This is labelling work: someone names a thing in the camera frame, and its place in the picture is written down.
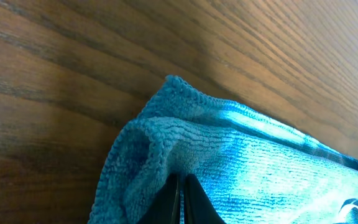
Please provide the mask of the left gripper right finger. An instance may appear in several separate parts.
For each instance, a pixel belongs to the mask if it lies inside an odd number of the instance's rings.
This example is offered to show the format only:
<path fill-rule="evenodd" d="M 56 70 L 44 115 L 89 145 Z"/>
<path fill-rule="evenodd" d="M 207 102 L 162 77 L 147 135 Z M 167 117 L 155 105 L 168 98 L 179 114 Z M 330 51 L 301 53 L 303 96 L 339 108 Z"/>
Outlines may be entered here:
<path fill-rule="evenodd" d="M 185 224 L 225 224 L 194 174 L 185 178 Z"/>

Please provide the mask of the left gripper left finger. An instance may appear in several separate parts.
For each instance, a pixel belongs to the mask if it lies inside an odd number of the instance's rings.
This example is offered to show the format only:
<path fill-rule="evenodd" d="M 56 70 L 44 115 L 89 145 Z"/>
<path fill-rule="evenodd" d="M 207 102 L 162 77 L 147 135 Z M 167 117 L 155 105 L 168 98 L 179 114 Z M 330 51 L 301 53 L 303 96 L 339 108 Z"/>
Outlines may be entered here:
<path fill-rule="evenodd" d="M 180 223 L 180 180 L 170 174 L 154 201 L 137 224 L 179 224 Z"/>

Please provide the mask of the blue microfiber cloth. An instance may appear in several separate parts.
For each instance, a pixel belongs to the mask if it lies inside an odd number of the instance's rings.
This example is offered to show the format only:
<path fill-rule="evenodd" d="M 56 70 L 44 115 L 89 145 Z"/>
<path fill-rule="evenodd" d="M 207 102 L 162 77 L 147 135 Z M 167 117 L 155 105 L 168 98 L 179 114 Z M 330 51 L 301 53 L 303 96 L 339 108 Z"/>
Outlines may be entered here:
<path fill-rule="evenodd" d="M 89 222 L 138 222 L 172 173 L 226 223 L 358 223 L 357 159 L 176 76 L 116 138 Z"/>

